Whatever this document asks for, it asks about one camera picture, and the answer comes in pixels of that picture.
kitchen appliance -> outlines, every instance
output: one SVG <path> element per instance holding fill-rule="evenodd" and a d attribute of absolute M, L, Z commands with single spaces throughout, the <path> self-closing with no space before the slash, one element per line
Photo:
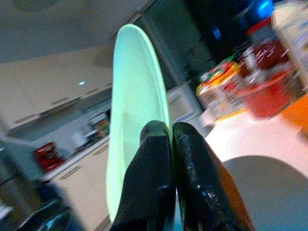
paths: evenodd
<path fill-rule="evenodd" d="M 56 143 L 50 142 L 34 151 L 34 156 L 44 172 L 49 172 L 60 166 L 65 160 L 58 156 Z"/>

upper cabinet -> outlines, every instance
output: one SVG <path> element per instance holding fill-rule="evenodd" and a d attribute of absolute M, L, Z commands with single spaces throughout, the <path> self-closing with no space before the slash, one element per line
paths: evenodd
<path fill-rule="evenodd" d="M 104 46 L 0 64 L 0 116 L 8 129 L 52 108 L 112 86 Z"/>
<path fill-rule="evenodd" d="M 9 64 L 39 113 L 79 97 L 60 64 L 57 54 Z"/>
<path fill-rule="evenodd" d="M 11 73 L 8 64 L 0 65 L 0 116 L 7 129 L 13 129 L 39 117 L 29 95 Z"/>
<path fill-rule="evenodd" d="M 112 86 L 112 54 L 104 46 L 59 54 L 64 75 L 86 98 Z"/>

orange object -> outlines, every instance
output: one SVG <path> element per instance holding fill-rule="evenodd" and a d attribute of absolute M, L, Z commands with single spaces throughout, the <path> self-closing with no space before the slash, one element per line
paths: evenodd
<path fill-rule="evenodd" d="M 284 118 L 308 132 L 308 95 L 303 96 L 282 112 Z"/>
<path fill-rule="evenodd" d="M 271 81 L 260 86 L 245 88 L 236 92 L 255 118 L 266 118 L 278 114 L 286 106 L 291 96 L 286 92 L 285 80 L 288 71 L 274 75 Z"/>

white cabinet door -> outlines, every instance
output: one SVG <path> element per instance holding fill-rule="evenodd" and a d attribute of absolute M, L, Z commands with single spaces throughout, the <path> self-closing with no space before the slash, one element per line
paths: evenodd
<path fill-rule="evenodd" d="M 7 129 L 13 129 L 39 117 L 8 64 L 0 65 L 0 115 Z"/>
<path fill-rule="evenodd" d="M 79 161 L 53 181 L 60 186 L 86 231 L 94 231 L 108 216 L 103 198 L 97 194 L 91 177 Z"/>
<path fill-rule="evenodd" d="M 64 73 L 82 98 L 112 85 L 112 57 L 106 47 L 87 48 L 59 54 Z"/>
<path fill-rule="evenodd" d="M 87 157 L 82 159 L 85 171 L 94 182 L 98 195 L 103 199 L 102 208 L 108 214 L 106 200 L 106 172 L 108 163 L 108 142 L 94 150 Z"/>
<path fill-rule="evenodd" d="M 12 75 L 20 81 L 40 113 L 78 98 L 63 74 L 58 55 L 9 65 Z"/>

red container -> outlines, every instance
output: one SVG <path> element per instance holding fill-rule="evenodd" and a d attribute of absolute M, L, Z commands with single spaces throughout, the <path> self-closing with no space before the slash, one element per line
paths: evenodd
<path fill-rule="evenodd" d="M 261 86 L 249 87 L 236 92 L 255 118 L 266 118 L 278 114 L 291 100 L 286 92 L 288 70 L 282 71 Z"/>

